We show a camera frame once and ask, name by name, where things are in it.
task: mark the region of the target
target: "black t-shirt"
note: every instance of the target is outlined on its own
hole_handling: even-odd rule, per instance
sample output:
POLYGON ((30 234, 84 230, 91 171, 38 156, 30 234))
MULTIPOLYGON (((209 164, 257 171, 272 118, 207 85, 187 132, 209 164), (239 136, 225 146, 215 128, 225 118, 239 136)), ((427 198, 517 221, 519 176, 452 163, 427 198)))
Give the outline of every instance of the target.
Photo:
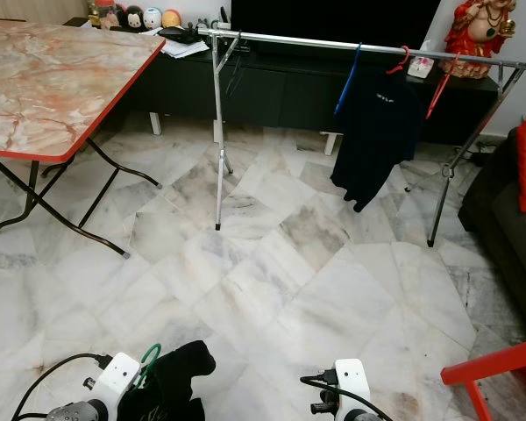
POLYGON ((393 166, 413 159, 424 109, 405 73, 358 67, 338 113, 345 130, 331 180, 347 190, 360 212, 376 196, 393 166))

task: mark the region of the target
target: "marble table top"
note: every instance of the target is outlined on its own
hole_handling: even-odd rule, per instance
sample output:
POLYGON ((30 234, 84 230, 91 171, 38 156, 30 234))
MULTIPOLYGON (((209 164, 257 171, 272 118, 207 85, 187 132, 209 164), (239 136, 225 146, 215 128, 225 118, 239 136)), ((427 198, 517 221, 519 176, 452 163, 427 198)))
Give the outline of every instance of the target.
POLYGON ((0 21, 0 156, 66 161, 164 42, 0 21))

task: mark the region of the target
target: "red plastic chair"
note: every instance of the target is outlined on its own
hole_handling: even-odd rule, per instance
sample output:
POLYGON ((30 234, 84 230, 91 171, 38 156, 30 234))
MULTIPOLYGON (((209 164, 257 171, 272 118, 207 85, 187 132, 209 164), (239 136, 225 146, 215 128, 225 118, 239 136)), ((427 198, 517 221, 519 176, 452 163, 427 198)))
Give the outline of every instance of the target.
POLYGON ((443 368, 440 377, 446 385, 464 383, 480 421, 491 421, 491 414, 489 414, 489 409, 485 405, 476 381, 508 371, 517 371, 526 377, 526 342, 443 368))

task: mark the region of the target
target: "red laughing buddha statue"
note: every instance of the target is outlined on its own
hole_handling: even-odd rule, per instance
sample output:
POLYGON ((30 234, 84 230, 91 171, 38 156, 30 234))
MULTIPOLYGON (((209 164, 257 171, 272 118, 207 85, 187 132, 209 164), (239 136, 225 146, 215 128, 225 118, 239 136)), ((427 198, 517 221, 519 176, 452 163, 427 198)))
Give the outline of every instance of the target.
MULTIPOLYGON (((454 22, 445 38, 446 52, 460 55, 491 57, 499 53, 505 39, 515 33, 515 22, 508 13, 516 0, 468 0, 454 11, 454 22)), ((482 63, 441 61, 440 67, 457 77, 480 79, 487 76, 491 66, 482 63)))

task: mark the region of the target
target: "television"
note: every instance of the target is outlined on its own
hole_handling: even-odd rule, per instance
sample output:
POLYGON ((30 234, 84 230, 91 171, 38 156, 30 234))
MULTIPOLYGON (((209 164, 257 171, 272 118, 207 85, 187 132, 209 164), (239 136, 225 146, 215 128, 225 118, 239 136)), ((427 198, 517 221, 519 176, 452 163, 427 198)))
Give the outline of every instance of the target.
POLYGON ((231 0, 234 31, 420 48, 439 0, 349 2, 231 0))

